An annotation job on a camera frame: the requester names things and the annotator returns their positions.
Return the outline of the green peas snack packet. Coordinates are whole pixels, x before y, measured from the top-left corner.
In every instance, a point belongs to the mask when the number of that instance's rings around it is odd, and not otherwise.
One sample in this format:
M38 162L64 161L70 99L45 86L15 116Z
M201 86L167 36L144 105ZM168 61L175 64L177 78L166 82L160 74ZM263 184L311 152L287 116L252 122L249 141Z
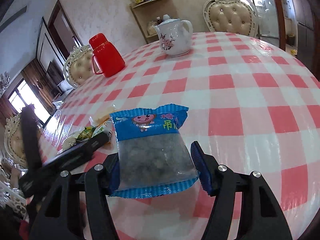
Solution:
M94 131L95 131L94 126L87 126L81 129L80 131L75 132L74 137L78 141L91 139L91 137L93 137Z

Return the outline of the blue dried fruit snack bag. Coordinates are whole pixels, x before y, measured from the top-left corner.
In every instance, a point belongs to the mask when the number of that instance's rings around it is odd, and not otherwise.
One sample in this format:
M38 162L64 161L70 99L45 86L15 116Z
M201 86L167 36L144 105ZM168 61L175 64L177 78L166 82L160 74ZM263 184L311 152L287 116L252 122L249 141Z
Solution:
M111 113L119 157L112 196L144 199L193 186L199 173L179 132L188 110L172 103Z

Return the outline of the clear bag yellow pastry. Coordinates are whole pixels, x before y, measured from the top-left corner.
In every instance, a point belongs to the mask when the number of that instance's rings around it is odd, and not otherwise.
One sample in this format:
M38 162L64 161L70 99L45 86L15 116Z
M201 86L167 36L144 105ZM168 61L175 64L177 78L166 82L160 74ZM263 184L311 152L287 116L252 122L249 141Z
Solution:
M114 106L106 107L100 110L98 113L89 117L91 126L95 127L96 130L102 129L103 131L111 131L112 124L110 121L110 114L115 112Z

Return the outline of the white lattice divider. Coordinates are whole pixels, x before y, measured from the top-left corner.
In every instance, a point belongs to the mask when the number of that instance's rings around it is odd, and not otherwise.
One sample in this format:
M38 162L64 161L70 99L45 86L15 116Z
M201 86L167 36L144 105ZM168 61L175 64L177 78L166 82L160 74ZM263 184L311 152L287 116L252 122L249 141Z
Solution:
M27 214L27 200L23 197L23 194L19 189L12 189L8 183L1 181L0 185L1 191L1 207L6 206L13 209L15 213L22 216L23 218Z

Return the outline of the beige tufted chair near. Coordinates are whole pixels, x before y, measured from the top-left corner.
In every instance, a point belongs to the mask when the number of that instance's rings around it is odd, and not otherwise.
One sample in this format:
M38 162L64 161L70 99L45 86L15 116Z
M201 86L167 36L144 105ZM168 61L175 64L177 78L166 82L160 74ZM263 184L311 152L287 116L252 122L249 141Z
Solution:
M28 168L23 146L21 113L6 118L4 147L8 157L19 166L20 170Z

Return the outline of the beige tufted chair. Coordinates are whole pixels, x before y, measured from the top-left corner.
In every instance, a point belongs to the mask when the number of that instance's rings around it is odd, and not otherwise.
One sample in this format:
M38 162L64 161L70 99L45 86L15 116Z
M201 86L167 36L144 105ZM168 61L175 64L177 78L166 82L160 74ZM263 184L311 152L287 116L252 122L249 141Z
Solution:
M71 87L77 89L93 76L92 48L90 45L74 46L63 66L63 75Z
M202 12L211 32L257 37L258 11L250 0L206 0Z
M8 157L19 166L20 170L28 168L23 146L21 113L6 118L4 147Z

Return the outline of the red checkered tablecloth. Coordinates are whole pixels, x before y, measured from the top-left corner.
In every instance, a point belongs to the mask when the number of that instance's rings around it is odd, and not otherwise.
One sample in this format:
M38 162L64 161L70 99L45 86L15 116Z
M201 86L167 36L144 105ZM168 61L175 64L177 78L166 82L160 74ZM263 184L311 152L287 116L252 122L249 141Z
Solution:
M261 172L297 239L319 210L319 81L296 58L261 40L195 33L183 56L157 42L124 56L126 68L96 75L69 95L40 139L44 160L89 117L175 103L189 108L180 133L234 172Z

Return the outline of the beige tufted chair middle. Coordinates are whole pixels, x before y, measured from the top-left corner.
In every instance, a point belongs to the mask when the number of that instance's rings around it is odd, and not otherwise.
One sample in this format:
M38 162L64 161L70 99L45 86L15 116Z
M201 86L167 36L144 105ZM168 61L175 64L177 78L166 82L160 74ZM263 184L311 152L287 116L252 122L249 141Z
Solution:
M90 45L74 46L63 66L63 75L71 87L77 89L93 76L92 48Z

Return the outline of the red thermos jug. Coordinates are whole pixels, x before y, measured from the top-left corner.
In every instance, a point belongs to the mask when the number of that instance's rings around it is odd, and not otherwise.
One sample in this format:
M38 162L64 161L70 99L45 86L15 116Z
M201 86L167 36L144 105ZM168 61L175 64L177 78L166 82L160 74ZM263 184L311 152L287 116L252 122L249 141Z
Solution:
M90 38L89 45L92 48L92 70L95 75L112 77L125 68L119 51L103 33Z

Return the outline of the wooden corner shelf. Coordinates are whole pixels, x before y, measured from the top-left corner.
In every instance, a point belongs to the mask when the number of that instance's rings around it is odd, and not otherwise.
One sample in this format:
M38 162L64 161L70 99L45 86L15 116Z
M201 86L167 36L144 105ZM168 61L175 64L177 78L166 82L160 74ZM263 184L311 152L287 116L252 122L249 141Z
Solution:
M132 3L130 9L147 44L158 40L158 35L153 27L157 23L158 17L161 20L164 15L179 18L172 0L150 0L139 4Z

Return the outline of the beige tufted chair far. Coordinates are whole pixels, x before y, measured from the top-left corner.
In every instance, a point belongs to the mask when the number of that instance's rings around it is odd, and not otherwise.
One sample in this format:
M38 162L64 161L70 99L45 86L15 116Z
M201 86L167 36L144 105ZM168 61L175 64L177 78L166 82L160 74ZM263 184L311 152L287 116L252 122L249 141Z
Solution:
M250 0L206 0L202 12L211 32L257 37L258 11Z

